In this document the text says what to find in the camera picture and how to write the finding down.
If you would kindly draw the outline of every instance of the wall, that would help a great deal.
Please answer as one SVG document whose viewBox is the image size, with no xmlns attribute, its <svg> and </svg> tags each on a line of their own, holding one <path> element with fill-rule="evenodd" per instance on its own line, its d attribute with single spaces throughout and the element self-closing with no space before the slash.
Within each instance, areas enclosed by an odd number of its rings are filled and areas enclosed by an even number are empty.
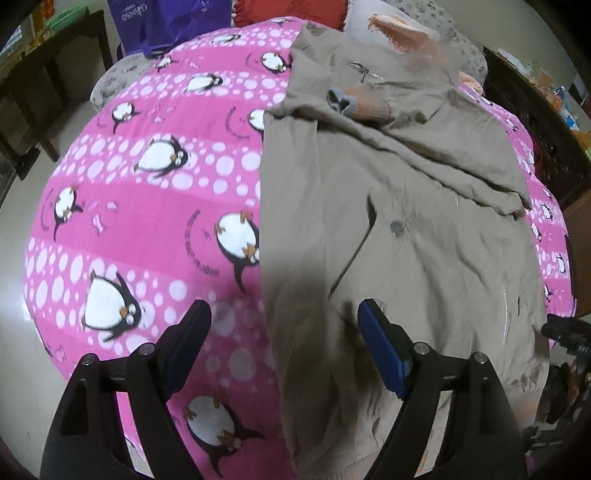
<svg viewBox="0 0 591 480">
<path fill-rule="evenodd" d="M 525 0 L 437 0 L 456 27 L 476 44 L 502 48 L 527 65 L 542 62 L 567 89 L 575 68 L 556 36 Z"/>
<path fill-rule="evenodd" d="M 56 15 L 79 3 L 81 3 L 80 0 L 55 0 Z M 85 3 L 88 4 L 91 13 L 104 10 L 109 46 L 113 62 L 115 62 L 115 50 L 119 45 L 119 35 L 106 0 L 90 0 Z M 78 102 L 85 102 L 89 99 L 92 88 L 105 72 L 98 42 L 86 37 L 79 37 L 62 49 L 58 57 L 58 64 L 70 97 Z"/>
</svg>

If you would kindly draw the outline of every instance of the beige garment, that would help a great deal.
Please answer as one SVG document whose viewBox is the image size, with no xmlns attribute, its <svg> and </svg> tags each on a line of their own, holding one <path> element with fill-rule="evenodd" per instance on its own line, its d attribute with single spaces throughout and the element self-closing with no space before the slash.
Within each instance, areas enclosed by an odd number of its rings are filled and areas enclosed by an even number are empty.
<svg viewBox="0 0 591 480">
<path fill-rule="evenodd" d="M 457 72 L 312 25 L 291 52 L 261 163 L 261 280 L 283 428 L 299 478 L 361 479 L 401 405 L 356 326 L 367 297 L 413 341 L 486 352 L 514 406 L 541 394 L 542 288 L 520 217 L 530 199 L 503 128 L 456 90 Z M 360 82 L 351 61 L 384 79 L 365 77 L 388 102 L 384 125 L 329 107 L 329 88 Z"/>
</svg>

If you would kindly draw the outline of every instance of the button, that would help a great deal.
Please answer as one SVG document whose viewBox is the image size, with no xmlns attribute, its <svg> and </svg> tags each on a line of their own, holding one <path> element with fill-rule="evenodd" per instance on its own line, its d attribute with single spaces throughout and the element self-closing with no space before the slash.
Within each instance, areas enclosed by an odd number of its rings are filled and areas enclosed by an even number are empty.
<svg viewBox="0 0 591 480">
<path fill-rule="evenodd" d="M 394 220 L 390 223 L 390 230 L 396 238 L 400 238 L 404 235 L 404 224 L 400 220 Z"/>
</svg>

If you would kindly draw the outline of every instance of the bed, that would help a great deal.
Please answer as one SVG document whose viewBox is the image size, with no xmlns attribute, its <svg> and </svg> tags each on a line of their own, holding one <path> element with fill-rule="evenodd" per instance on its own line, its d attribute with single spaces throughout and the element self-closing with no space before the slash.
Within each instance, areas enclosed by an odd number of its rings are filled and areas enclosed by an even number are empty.
<svg viewBox="0 0 591 480">
<path fill-rule="evenodd" d="M 27 307 L 65 378 L 82 355 L 127 355 L 195 298 L 210 303 L 213 334 L 168 403 L 205 478 L 295 478 L 259 287 L 258 169 L 262 113 L 285 97 L 302 24 L 282 17 L 222 29 L 153 62 L 70 146 L 25 253 Z M 546 311 L 570 316 L 566 226 L 533 172 L 531 139 L 517 117 L 459 89 L 505 128 L 532 198 L 525 215 Z M 537 401 L 521 403 L 522 425 Z M 141 454 L 124 395 L 119 405 Z"/>
</svg>

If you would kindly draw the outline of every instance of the green tray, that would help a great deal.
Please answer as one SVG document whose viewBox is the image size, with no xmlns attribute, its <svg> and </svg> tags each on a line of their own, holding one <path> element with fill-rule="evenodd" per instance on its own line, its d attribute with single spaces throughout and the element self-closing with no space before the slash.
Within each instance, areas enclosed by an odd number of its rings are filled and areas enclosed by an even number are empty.
<svg viewBox="0 0 591 480">
<path fill-rule="evenodd" d="M 76 5 L 75 7 L 71 7 L 68 10 L 65 10 L 56 17 L 50 18 L 46 23 L 46 27 L 50 28 L 53 32 L 59 32 L 60 30 L 66 28 L 68 25 L 72 25 L 74 22 L 77 22 L 78 20 L 84 18 L 87 12 L 87 5 Z"/>
</svg>

